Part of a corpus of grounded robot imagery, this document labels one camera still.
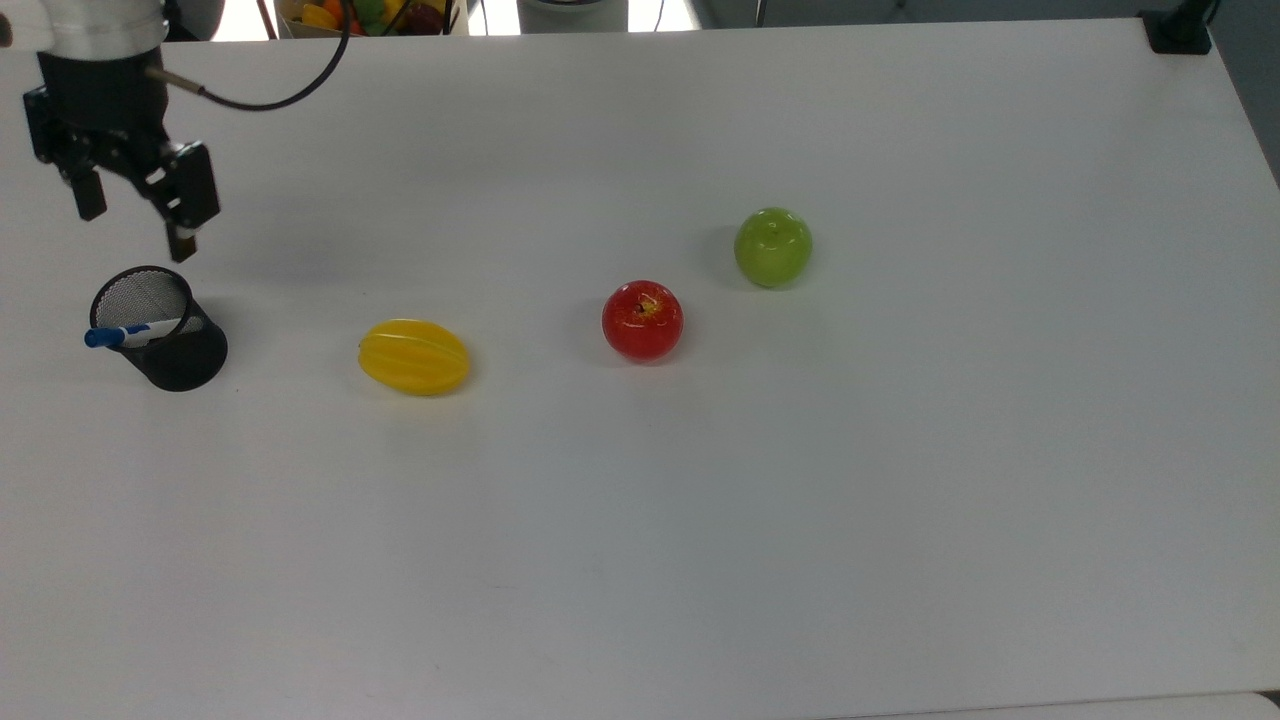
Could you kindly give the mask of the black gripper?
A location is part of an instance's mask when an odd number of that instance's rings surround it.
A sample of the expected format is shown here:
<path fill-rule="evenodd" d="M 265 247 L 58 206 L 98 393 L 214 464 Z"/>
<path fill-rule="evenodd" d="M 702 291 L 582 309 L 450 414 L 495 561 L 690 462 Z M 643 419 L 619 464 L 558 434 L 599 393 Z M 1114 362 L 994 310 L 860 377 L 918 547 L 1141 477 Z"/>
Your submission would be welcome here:
<path fill-rule="evenodd" d="M 197 141 L 170 151 L 168 94 L 146 76 L 163 67 L 163 50 L 110 60 L 37 53 L 36 60 L 44 83 L 23 95 L 32 149 L 41 163 L 61 167 L 79 219 L 108 210 L 97 167 L 106 168 L 141 181 L 140 193 L 164 222 L 170 260 L 192 258 L 221 205 L 209 147 Z"/>

